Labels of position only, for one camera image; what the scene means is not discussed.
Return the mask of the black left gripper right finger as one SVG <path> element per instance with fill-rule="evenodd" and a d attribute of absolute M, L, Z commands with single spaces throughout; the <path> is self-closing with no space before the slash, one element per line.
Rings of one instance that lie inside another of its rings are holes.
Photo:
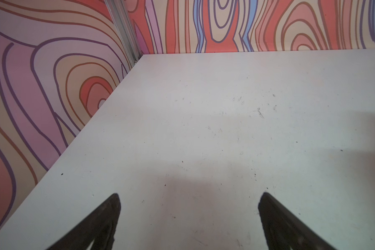
<path fill-rule="evenodd" d="M 259 215 L 270 250 L 333 250 L 334 247 L 314 233 L 270 193 L 258 204 Z"/>

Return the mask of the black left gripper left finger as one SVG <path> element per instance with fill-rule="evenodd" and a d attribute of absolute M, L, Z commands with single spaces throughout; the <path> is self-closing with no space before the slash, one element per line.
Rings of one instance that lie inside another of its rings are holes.
<path fill-rule="evenodd" d="M 119 195 L 114 193 L 49 249 L 111 250 L 120 212 Z"/>

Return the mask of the aluminium corner frame post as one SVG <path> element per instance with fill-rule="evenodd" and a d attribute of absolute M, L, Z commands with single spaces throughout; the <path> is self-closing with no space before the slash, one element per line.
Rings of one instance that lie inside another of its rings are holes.
<path fill-rule="evenodd" d="M 117 34 L 124 45 L 127 58 L 130 61 L 131 67 L 133 67 L 143 56 L 143 53 L 138 44 L 136 33 L 133 30 L 125 1 L 105 0 L 105 3 L 117 29 Z"/>

